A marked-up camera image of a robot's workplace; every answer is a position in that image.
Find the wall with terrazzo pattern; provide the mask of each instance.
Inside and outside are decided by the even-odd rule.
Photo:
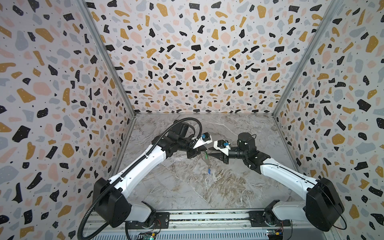
[[[126,106],[73,1],[1,1],[0,37],[0,239],[72,239]]]
[[[383,22],[384,1],[344,1],[277,117],[300,172],[334,183],[347,240],[384,237]]]
[[[136,112],[268,113],[330,0],[113,0],[88,9]]]

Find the black mounting bracket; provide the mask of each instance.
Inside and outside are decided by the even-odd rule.
[[[264,211],[249,211],[249,221],[251,222],[251,227],[269,227],[265,223]],[[284,220],[283,225],[286,227],[291,226],[291,221]],[[281,221],[276,223],[275,227],[281,227]]]
[[[169,226],[169,212],[156,212],[155,223],[156,223],[156,226],[155,226],[154,231],[156,231],[156,229],[168,228],[168,226]],[[128,222],[128,229],[138,229],[138,230],[149,231],[152,228],[153,228],[153,226],[151,226],[151,228],[144,228],[141,225],[141,223],[137,222],[137,221]]]

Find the marble floor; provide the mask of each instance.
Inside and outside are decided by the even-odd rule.
[[[135,160],[175,119],[186,117],[200,120],[202,132],[209,132],[213,140],[228,140],[233,146],[239,133],[256,134],[258,150],[293,169],[270,114],[139,114],[119,170]],[[189,123],[198,132],[199,126]],[[208,165],[201,156],[187,159],[185,152],[174,153],[144,177],[128,201],[145,201],[159,210],[175,210],[264,208],[275,199],[301,200],[281,183],[250,170],[242,160],[230,159],[228,165],[213,157],[210,161],[208,174]]]

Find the cable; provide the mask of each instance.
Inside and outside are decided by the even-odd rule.
[[[156,235],[157,234],[159,234],[160,233],[160,231],[161,231],[161,222],[160,222],[160,220],[158,219],[158,221],[159,221],[159,225],[160,225],[160,228],[159,228],[159,232],[158,233],[156,233]]]
[[[290,171],[290,170],[288,170],[288,169],[286,169],[286,168],[284,168],[284,167],[282,167],[282,166],[279,166],[279,165],[276,165],[276,164],[272,164],[272,163],[265,163],[265,164],[262,164],[262,165],[273,165],[273,166],[281,167],[281,168],[287,170],[288,172],[290,172],[290,173],[292,173],[292,174],[298,176],[299,178],[301,178],[301,179],[303,179],[303,180],[305,180],[305,181],[307,181],[307,182],[313,184],[315,187],[317,187],[320,191],[322,191],[322,192],[324,193],[324,195],[328,198],[329,202],[332,204],[333,208],[334,208],[334,209],[336,210],[336,212],[339,214],[339,216],[341,217],[341,219],[342,219],[343,222],[344,222],[345,228],[339,228],[339,227],[336,227],[335,225],[332,225],[332,226],[335,227],[335,228],[337,228],[337,229],[340,229],[340,230],[346,230],[346,229],[347,229],[347,222],[345,221],[345,219],[343,218],[343,216],[339,213],[339,211],[336,209],[336,206],[333,204],[333,202],[332,202],[332,200],[330,199],[330,197],[329,197],[329,196],[328,196],[328,195],[327,195],[327,194],[326,194],[326,193],[325,193],[325,192],[324,192],[318,185],[314,184],[313,182],[308,181],[307,179],[303,178],[302,176],[299,176],[299,175],[297,175],[296,173],[294,173],[294,172],[292,172],[292,171]]]
[[[313,182],[308,181],[308,179],[305,179],[305,178],[303,178],[302,176],[297,175],[296,173],[292,172],[292,171],[289,170],[289,169],[286,169],[286,168],[283,167],[283,166],[279,166],[279,165],[276,165],[276,164],[273,164],[273,163],[264,163],[264,164],[262,164],[262,165],[273,165],[273,166],[276,166],[276,167],[281,167],[282,169],[287,170],[288,172],[292,173],[293,175],[298,176],[299,178],[301,178],[301,179],[307,181],[308,183],[311,183],[311,184],[313,184],[314,186],[316,185],[316,184],[314,184]]]
[[[290,221],[291,221],[291,236],[290,236],[288,239],[286,239],[286,240],[291,239],[291,237],[292,237],[292,233],[293,233],[293,224],[292,224],[292,220],[290,220]]]
[[[195,135],[195,134],[196,134],[196,130],[195,130],[195,128],[194,128],[192,125],[190,125],[190,124],[188,124],[188,127],[192,128],[192,130],[193,130],[193,135]]]
[[[322,191],[324,193],[324,195],[328,198],[328,200],[331,202],[333,208],[336,210],[336,212],[339,214],[339,216],[341,217],[341,219],[344,221],[344,225],[345,225],[345,228],[339,228],[339,227],[336,227],[335,225],[332,225],[333,227],[337,228],[337,229],[340,229],[340,230],[346,230],[347,229],[347,222],[345,221],[345,219],[343,218],[343,216],[339,213],[339,211],[336,209],[336,206],[333,204],[333,202],[331,201],[331,199],[329,198],[329,196],[319,187],[317,186],[317,188]]]
[[[128,233],[128,222],[125,222],[125,235],[127,236],[128,240],[131,240],[131,238],[129,237],[129,233]]]
[[[174,126],[176,126],[178,123],[181,123],[181,122],[184,122],[184,121],[195,121],[195,122],[197,122],[197,124],[199,125],[199,134],[198,134],[198,136],[197,136],[197,138],[195,139],[195,141],[194,141],[194,144],[193,144],[193,146],[196,144],[196,142],[197,142],[197,140],[200,138],[200,136],[201,136],[201,132],[203,131],[203,127],[202,127],[202,125],[201,125],[201,123],[200,123],[200,121],[199,120],[197,120],[196,118],[183,118],[183,119],[181,119],[181,120],[178,120],[177,122],[175,122],[175,123],[173,123],[171,126],[169,126],[168,128],[167,128],[167,130],[165,130],[161,135],[160,135],[160,137],[156,140],[156,143],[155,144],[153,144],[152,145],[152,147],[150,148],[150,150],[148,151],[148,152],[146,152],[146,155],[148,156],[149,154],[151,154],[151,152],[155,149],[155,147],[157,146],[157,144],[160,142],[160,140],[174,127]]]
[[[200,138],[201,136],[201,132],[202,132],[202,125],[200,123],[199,120],[197,120],[196,118],[183,118],[177,122],[175,122],[174,124],[172,124],[170,127],[167,128],[167,130],[165,130],[161,136],[157,139],[156,143],[152,145],[152,147],[150,148],[150,150],[148,152],[146,152],[146,154],[144,154],[143,156],[141,156],[137,161],[135,161],[127,170],[124,171],[123,174],[121,174],[119,176],[119,178],[117,178],[112,184],[110,184],[107,188],[105,188],[104,191],[102,191],[100,193],[100,195],[95,199],[95,201],[92,203],[92,205],[89,207],[89,209],[86,211],[86,213],[84,214],[84,217],[83,219],[81,220],[80,224],[79,224],[79,228],[78,228],[78,231],[77,231],[77,238],[78,240],[91,240],[92,238],[94,238],[96,235],[98,235],[104,228],[106,228],[109,224],[108,223],[105,223],[103,226],[101,226],[99,229],[97,229],[95,232],[93,232],[91,235],[89,236],[86,236],[84,237],[83,236],[83,231],[84,231],[84,226],[85,224],[87,223],[87,220],[89,218],[89,216],[91,215],[92,211],[94,210],[95,206],[101,201],[101,199],[103,197],[105,197],[105,195],[107,195],[108,192],[110,192],[110,190],[115,187],[116,184],[118,184],[121,180],[123,180],[123,178],[135,167],[137,166],[141,161],[143,161],[147,156],[149,156],[149,154],[151,154],[151,152],[155,149],[155,147],[157,146],[157,144],[159,143],[159,141],[172,129],[172,127],[174,127],[175,125],[177,125],[178,123],[180,122],[183,122],[183,121],[189,121],[189,120],[192,120],[192,121],[195,121],[198,123],[199,125],[199,136],[198,138],[196,139],[196,141],[194,142],[193,146],[196,144],[197,140]]]
[[[283,230],[284,230],[284,227],[283,227],[283,221],[281,221],[281,227],[279,227],[277,230],[275,230],[275,232],[277,232],[277,231],[280,230],[281,228],[283,228],[283,229],[281,230],[281,232],[283,232]]]
[[[95,199],[95,201],[92,203],[92,205],[89,207],[87,212],[85,213],[83,219],[81,220],[79,224],[79,229],[77,231],[77,238],[79,240],[90,240],[94,238],[96,235],[98,235],[104,228],[106,228],[109,224],[105,223],[103,226],[101,226],[98,230],[96,230],[94,233],[92,233],[89,236],[84,237],[83,236],[83,231],[84,231],[84,226],[87,223],[87,220],[89,216],[91,215],[92,211],[94,210],[95,206],[101,201],[105,195],[113,188],[115,187],[116,184],[120,182],[135,166],[137,166],[142,160],[146,158],[146,155],[143,155],[141,158],[139,158],[137,161],[135,161],[127,170],[124,171],[123,174],[120,175],[119,178],[117,178],[111,185],[109,185],[104,191],[100,193],[100,195]]]
[[[155,228],[156,228],[156,223],[151,230],[149,230],[148,232],[141,232],[141,233],[139,233],[139,235],[146,235],[147,233],[153,232],[153,230],[155,230]]]

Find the metal corner post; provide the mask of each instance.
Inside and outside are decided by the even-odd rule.
[[[332,0],[331,4],[325,11],[325,14],[323,16],[323,20],[320,22],[319,27],[316,30],[316,33],[313,35],[313,39],[311,43],[308,45],[307,50],[304,52],[303,57],[301,58],[298,67],[296,68],[295,72],[292,75],[292,78],[288,82],[287,86],[285,87],[285,91],[281,95],[281,98],[279,102],[277,103],[277,106],[275,110],[273,111],[273,117],[276,118],[280,110],[285,104],[285,101],[287,100],[288,96],[290,95],[293,87],[296,85],[301,72],[304,70],[305,65],[307,64],[309,58],[311,57],[313,51],[316,49],[316,46],[321,41],[322,36],[324,35],[325,31],[327,30],[329,23],[331,22],[332,18],[335,16],[336,12],[340,9],[341,4],[344,0]]]
[[[132,121],[130,122],[131,125],[129,126],[128,133],[125,136],[124,142],[121,144],[121,150],[118,154],[118,157],[116,158],[116,164],[110,173],[110,177],[116,175],[119,172],[119,168],[120,168],[122,159],[124,157],[125,150],[128,146],[129,139],[131,138],[131,134],[133,131],[133,127],[135,126],[135,122],[136,122],[136,118],[132,118]]]
[[[289,156],[289,158],[290,158],[290,160],[291,160],[291,162],[292,162],[292,164],[293,164],[293,167],[294,167],[295,171],[300,172],[300,171],[299,171],[299,167],[297,166],[297,163],[296,163],[296,161],[295,161],[295,158],[293,157],[293,155],[292,155],[291,152],[289,151],[288,144],[287,144],[287,142],[286,142],[285,139],[284,139],[283,132],[282,132],[281,129],[279,128],[279,125],[278,125],[278,122],[277,122],[276,118],[272,116],[272,119],[273,119],[273,123],[275,124],[275,127],[277,128],[277,131],[278,131],[278,133],[279,133],[279,135],[280,135],[280,137],[281,137],[281,140],[283,141],[285,150],[286,150],[287,153],[288,153],[288,156]]]
[[[88,7],[87,7],[85,1],[84,0],[76,0],[76,3],[77,3],[77,7],[80,11],[80,14],[86,23],[86,26],[87,26],[89,32],[91,33],[93,40],[95,41],[96,47],[100,51],[100,54],[101,54],[101,56],[105,62],[105,65],[107,66],[107,69],[109,70],[109,72],[112,75],[113,80],[115,81],[115,85],[118,88],[118,91],[124,100],[124,104],[127,107],[129,114],[132,116],[132,118],[134,118],[136,113],[132,108],[131,102],[129,101],[127,94],[125,93],[123,85],[119,81],[119,79],[120,79],[119,75],[117,74],[115,67],[113,66],[112,60],[110,59],[110,57],[109,57],[109,55],[105,49],[105,46],[101,40],[100,34],[97,30],[97,27],[96,27],[94,21],[92,20],[92,16],[91,16],[90,12],[88,11]]]

